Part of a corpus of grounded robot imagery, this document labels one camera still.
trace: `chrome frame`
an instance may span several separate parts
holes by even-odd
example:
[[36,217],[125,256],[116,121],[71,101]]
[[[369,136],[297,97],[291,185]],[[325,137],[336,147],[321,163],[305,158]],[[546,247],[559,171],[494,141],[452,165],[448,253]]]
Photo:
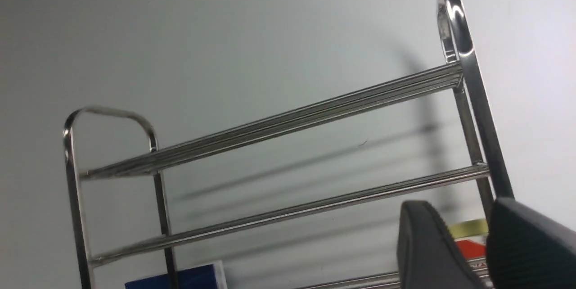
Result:
[[[156,133],[154,133],[152,125],[144,117],[136,113],[104,107],[85,107],[74,111],[64,125],[64,157],[66,160],[68,194],[70,195],[72,226],[76,241],[82,289],[95,289],[93,276],[95,267],[124,257],[161,249],[164,249],[171,289],[177,289],[177,268],[173,252],[175,246],[376,199],[438,188],[468,180],[477,180],[484,213],[488,218],[494,201],[488,177],[491,177],[496,197],[513,197],[510,179],[504,165],[504,158],[496,135],[496,128],[492,120],[490,105],[484,90],[461,0],[438,0],[437,19],[438,32],[440,33],[446,60],[445,65],[165,149],[158,149]],[[472,163],[471,166],[278,209],[197,230],[185,231],[179,234],[171,233],[164,182],[162,180],[162,170],[165,168],[447,89],[452,89],[454,92],[454,99],[459,111],[463,134]],[[470,101],[468,101],[467,92],[470,93]],[[74,158],[72,126],[78,116],[83,113],[128,118],[136,121],[148,136],[150,153],[102,168],[79,172]],[[478,141],[475,124],[478,127],[480,142]],[[92,256],[88,246],[88,232],[82,206],[82,181],[149,175],[154,178],[162,236],[118,248],[98,256]],[[351,283],[354,283],[354,285],[364,283],[362,279],[372,282],[369,287],[362,287],[364,289],[397,288],[398,280],[397,277],[391,276],[393,274],[395,273],[348,279],[307,288],[344,288]],[[378,277],[384,282],[374,285],[374,277]]]

